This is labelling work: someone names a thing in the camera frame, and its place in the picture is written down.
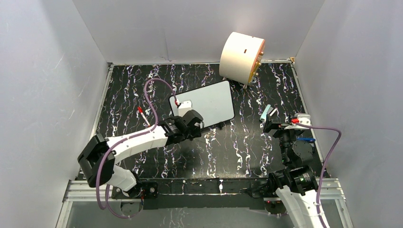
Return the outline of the red capped whiteboard marker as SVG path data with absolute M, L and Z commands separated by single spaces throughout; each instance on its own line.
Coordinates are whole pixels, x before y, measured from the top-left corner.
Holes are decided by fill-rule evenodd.
M 147 120 L 147 118 L 146 118 L 146 116 L 145 116 L 145 114 L 144 114 L 142 108 L 138 106 L 137 109 L 138 109 L 139 114 L 140 114 L 141 117 L 143 118 L 143 120 L 144 120 L 146 126 L 147 126 L 147 127 L 150 127 L 151 125 L 150 125 L 149 121 Z

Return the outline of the white whiteboard black frame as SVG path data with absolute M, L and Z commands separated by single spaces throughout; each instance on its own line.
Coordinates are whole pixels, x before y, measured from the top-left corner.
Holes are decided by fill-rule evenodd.
M 169 97 L 169 105 L 174 116 L 179 115 L 175 98 L 179 102 L 191 101 L 192 109 L 203 117 L 204 127 L 212 127 L 235 117 L 234 101 L 228 80 L 206 85 Z

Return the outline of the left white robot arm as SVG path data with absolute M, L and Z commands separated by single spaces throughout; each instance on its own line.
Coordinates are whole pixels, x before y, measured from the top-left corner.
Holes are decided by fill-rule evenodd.
M 150 149 L 198 138 L 202 126 L 203 117 L 197 111 L 190 110 L 184 116 L 169 117 L 135 133 L 109 138 L 96 134 L 79 154 L 77 161 L 89 187 L 108 184 L 136 198 L 142 192 L 137 175 L 118 166 L 118 163 Z

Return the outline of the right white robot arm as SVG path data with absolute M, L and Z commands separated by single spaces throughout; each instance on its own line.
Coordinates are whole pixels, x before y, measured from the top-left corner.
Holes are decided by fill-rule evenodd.
M 279 140 L 284 169 L 272 172 L 268 192 L 279 197 L 295 228 L 327 228 L 329 223 L 322 211 L 318 182 L 310 166 L 314 147 L 298 139 L 311 126 L 310 115 L 295 114 L 289 123 L 275 121 L 270 114 L 264 120 L 264 133 L 274 131 Z

